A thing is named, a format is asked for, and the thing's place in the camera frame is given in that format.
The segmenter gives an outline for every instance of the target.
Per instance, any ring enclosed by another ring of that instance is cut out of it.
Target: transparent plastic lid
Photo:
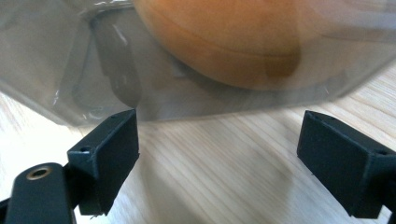
[[[0,90],[68,125],[331,100],[396,55],[394,0],[6,0]]]

